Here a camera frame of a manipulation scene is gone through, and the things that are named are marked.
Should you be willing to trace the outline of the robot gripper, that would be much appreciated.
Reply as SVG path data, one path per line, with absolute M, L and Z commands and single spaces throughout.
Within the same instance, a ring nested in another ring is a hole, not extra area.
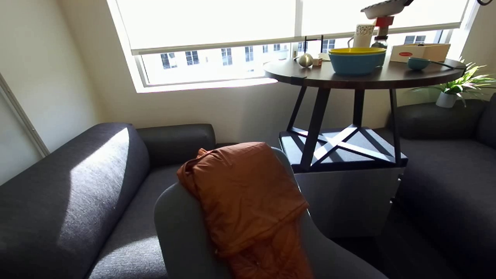
M 377 40 L 386 40 L 389 27 L 394 22 L 394 16 L 400 14 L 406 6 L 409 6 L 414 0 L 383 0 L 375 5 L 369 5 L 361 9 L 361 13 L 375 22 L 378 28 Z

